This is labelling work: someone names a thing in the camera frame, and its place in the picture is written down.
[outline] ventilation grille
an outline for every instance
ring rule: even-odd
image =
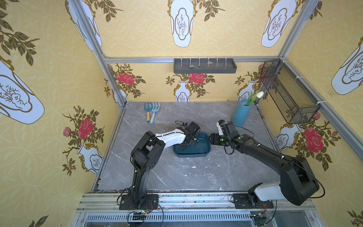
[[[127,212],[116,214],[107,213],[89,213],[87,222],[126,222]],[[195,221],[251,221],[249,211],[211,211],[211,212],[164,212],[164,222],[195,222]],[[133,221],[132,214],[129,216],[129,222]],[[163,214],[161,212],[152,212],[146,216],[145,222],[161,222]]]

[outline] gray marble tabletop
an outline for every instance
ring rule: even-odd
[[[178,125],[176,120],[194,121],[202,132],[217,133],[216,123],[229,121],[238,102],[163,102],[156,113],[154,124],[146,122],[143,102],[128,102],[115,143],[106,163],[98,190],[122,190],[130,187],[133,166],[131,150],[147,131],[163,133]],[[272,148],[267,132],[256,107],[251,110],[244,125],[254,133],[254,138]],[[238,128],[240,134],[249,134]],[[147,189],[155,190],[237,190],[245,191],[253,185],[279,181],[280,177],[271,168],[248,155],[235,152],[227,155],[222,146],[212,145],[206,157],[179,158],[172,147],[163,151],[157,165],[151,170]]]

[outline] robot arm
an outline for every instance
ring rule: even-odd
[[[217,126],[223,134],[211,134],[209,137],[211,144],[230,146],[234,150],[256,158],[280,175],[280,183],[255,185],[252,191],[249,190],[252,197],[258,197],[261,201],[286,198],[292,204],[299,206],[319,190],[317,180],[307,173],[308,171],[313,174],[304,157],[282,155],[259,144],[249,135],[239,135],[231,121],[220,120]]]
[[[187,146],[193,143],[194,135],[198,131],[199,126],[192,122],[188,127],[181,126],[167,133],[154,134],[148,131],[144,134],[131,152],[134,177],[129,188],[129,196],[135,208],[141,208],[145,203],[146,183],[149,172],[158,163],[163,150],[174,144]]]

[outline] wire mesh basket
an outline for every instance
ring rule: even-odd
[[[307,123],[321,107],[281,60],[265,62],[260,80],[288,124]]]

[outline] blue tray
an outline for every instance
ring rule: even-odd
[[[175,155],[179,158],[194,158],[204,157],[211,151],[211,143],[208,140],[208,135],[205,133],[197,133],[196,137],[199,142],[195,143],[195,146],[183,146],[181,150],[180,144],[173,146]]]

